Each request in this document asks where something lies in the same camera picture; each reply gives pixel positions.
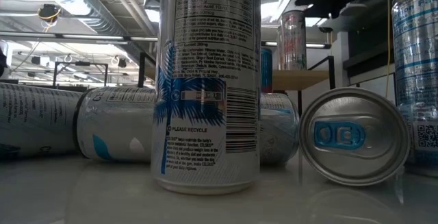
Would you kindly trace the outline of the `white Celsius can red print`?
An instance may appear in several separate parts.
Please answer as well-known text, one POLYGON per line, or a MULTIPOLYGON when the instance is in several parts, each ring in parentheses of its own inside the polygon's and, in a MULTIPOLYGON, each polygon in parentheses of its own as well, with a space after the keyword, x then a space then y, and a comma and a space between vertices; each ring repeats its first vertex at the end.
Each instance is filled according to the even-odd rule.
POLYGON ((305 71, 307 69, 305 13, 300 10, 283 13, 278 33, 279 69, 305 71))

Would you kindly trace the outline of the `silver blue Red Bull can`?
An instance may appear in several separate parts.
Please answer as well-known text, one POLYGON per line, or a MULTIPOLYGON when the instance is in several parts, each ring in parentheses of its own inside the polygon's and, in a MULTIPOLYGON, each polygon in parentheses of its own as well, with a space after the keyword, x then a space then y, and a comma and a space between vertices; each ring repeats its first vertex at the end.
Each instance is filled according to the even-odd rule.
POLYGON ((406 168, 438 177, 438 0, 393 0, 396 102, 411 139, 406 168))
POLYGON ((272 92, 272 51, 261 50, 261 90, 266 93, 272 92))
POLYGON ((406 162, 411 147, 397 107, 357 87, 335 88, 312 101, 300 118, 298 137, 308 163, 346 186, 389 179, 406 162))

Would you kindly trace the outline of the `white Celsius can blue palm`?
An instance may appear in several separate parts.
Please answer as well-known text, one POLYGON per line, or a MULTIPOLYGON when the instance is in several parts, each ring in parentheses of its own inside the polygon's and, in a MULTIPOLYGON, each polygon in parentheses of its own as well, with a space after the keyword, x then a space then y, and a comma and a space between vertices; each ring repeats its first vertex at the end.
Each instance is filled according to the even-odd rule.
POLYGON ((0 83, 0 160, 76 152, 80 92, 0 83))
MULTIPOLYGON (((73 118, 75 144, 84 157, 112 162, 151 161, 151 88, 104 87, 85 92, 73 118)), ((299 116, 285 94, 261 95, 262 165, 283 164, 298 150, 299 116)))
POLYGON ((161 0, 151 172, 222 195, 259 175, 261 0, 161 0))

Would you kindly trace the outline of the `long ceiling light strip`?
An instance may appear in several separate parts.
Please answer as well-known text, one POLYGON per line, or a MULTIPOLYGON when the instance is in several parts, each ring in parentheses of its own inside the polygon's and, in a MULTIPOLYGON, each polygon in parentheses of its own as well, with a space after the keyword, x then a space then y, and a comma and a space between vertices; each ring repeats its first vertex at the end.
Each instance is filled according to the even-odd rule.
MULTIPOLYGON (((262 41, 261 42, 262 47, 276 47, 277 42, 274 41, 262 41)), ((308 49, 330 49, 330 44, 320 44, 320 43, 307 43, 306 48, 308 49)))
POLYGON ((0 31, 0 36, 17 38, 58 38, 58 39, 77 39, 77 40, 104 40, 104 41, 134 41, 134 42, 157 42, 157 37, 141 36, 102 36, 88 34, 57 34, 57 33, 38 33, 38 32, 10 32, 0 31))

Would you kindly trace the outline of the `large silver ventilation duct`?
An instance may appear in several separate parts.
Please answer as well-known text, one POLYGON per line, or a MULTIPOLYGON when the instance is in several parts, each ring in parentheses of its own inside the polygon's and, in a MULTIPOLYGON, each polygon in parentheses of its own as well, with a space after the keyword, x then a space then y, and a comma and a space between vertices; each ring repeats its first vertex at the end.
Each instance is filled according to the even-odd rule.
MULTIPOLYGON (((54 0, 68 13, 78 16, 91 30, 104 35, 127 35, 128 27, 116 18, 115 10, 108 8, 110 0, 54 0)), ((146 35, 155 35, 155 29, 139 0, 116 0, 121 8, 128 12, 132 19, 146 35)))

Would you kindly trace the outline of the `black metal rack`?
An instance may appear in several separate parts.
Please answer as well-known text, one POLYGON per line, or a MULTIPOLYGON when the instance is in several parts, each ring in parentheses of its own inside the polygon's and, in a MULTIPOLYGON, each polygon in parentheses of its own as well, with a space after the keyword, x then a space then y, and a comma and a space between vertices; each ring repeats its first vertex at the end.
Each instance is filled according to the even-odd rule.
POLYGON ((104 82, 103 86, 107 86, 107 76, 108 76, 108 68, 109 65, 106 63, 93 63, 93 62, 84 62, 84 61, 76 61, 76 62, 55 62, 54 72, 53 72, 53 83, 52 87, 56 87, 57 82, 57 74, 61 73, 63 70, 59 70, 58 66, 63 64, 64 66, 69 66, 70 64, 74 64, 75 66, 104 66, 105 72, 104 72, 104 82))

